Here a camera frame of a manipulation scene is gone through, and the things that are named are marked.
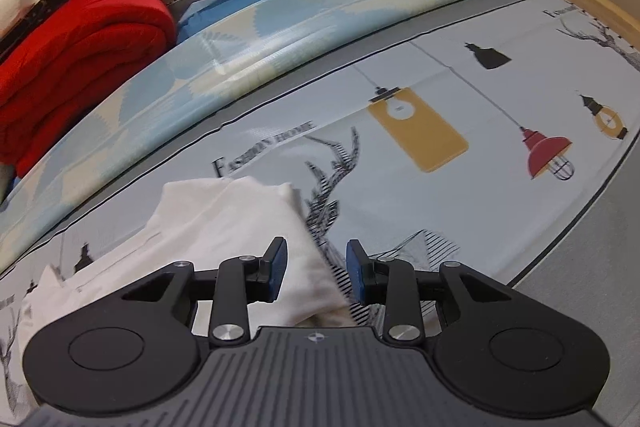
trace folded red blanket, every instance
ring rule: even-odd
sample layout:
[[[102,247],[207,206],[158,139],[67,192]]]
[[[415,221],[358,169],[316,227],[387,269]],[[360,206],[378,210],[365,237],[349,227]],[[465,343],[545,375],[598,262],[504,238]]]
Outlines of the folded red blanket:
[[[88,110],[174,43],[162,0],[70,0],[0,65],[0,162],[23,177]]]

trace blue and cream patterned fabric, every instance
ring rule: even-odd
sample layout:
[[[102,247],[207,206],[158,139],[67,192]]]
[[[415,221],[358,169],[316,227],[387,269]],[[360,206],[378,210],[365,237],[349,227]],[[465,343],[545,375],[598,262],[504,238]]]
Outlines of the blue and cream patterned fabric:
[[[361,36],[457,0],[263,0],[134,76],[25,176],[0,213],[0,268],[145,155],[240,96]]]

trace mattress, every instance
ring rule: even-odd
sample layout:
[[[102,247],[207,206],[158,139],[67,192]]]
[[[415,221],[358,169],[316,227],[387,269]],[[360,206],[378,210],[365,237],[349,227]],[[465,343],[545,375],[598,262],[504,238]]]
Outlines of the mattress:
[[[622,425],[640,387],[637,55],[564,0],[462,0],[365,36],[205,118],[76,208],[4,273],[0,321],[12,327],[1,308],[46,264],[69,277],[83,250],[100,257],[140,230],[166,182],[251,175],[300,190],[342,287],[357,237],[422,269],[462,261],[593,328],[612,355],[596,411]],[[437,133],[395,124],[414,116]],[[430,325],[432,310],[423,303]],[[374,327],[382,316],[352,311]]]

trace ribbed gray surface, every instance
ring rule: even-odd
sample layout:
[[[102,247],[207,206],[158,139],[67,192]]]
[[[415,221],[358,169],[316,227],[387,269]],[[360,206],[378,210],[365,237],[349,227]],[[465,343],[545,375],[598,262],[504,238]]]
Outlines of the ribbed gray surface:
[[[587,412],[524,421],[475,409],[440,384],[418,351],[385,346],[370,328],[264,328],[248,346],[213,352],[185,390],[147,411],[87,419],[43,407],[24,425],[602,427]]]

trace yellow lamp print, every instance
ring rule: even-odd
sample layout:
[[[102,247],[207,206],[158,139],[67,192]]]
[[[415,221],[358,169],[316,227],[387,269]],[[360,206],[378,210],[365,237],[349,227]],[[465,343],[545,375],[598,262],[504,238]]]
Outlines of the yellow lamp print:
[[[611,139],[622,140],[628,129],[620,118],[620,115],[616,113],[612,108],[602,105],[596,102],[590,96],[580,95],[584,107],[589,109],[593,115],[593,121],[598,126],[600,131]]]
[[[378,87],[369,112],[417,167],[433,172],[460,156],[468,142],[409,87]]]

